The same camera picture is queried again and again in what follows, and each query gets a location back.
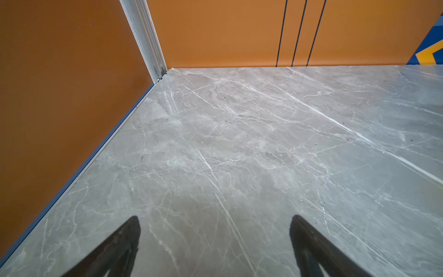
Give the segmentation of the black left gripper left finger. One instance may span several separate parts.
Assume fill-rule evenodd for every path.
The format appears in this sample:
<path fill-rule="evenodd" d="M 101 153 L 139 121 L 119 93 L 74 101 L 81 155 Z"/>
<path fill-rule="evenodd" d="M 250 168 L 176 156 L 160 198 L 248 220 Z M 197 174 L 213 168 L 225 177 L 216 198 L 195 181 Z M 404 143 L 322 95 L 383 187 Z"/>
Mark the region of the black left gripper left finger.
<path fill-rule="evenodd" d="M 138 217 L 130 217 L 64 276 L 129 277 L 138 252 L 140 234 Z"/>

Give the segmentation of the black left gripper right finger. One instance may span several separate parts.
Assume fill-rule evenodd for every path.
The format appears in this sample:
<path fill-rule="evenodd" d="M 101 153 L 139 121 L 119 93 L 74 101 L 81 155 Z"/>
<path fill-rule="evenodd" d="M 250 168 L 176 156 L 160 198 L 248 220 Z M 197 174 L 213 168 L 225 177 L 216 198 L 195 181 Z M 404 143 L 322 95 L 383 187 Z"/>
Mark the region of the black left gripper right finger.
<path fill-rule="evenodd" d="M 300 215 L 292 218 L 290 239 L 302 277 L 370 276 Z"/>

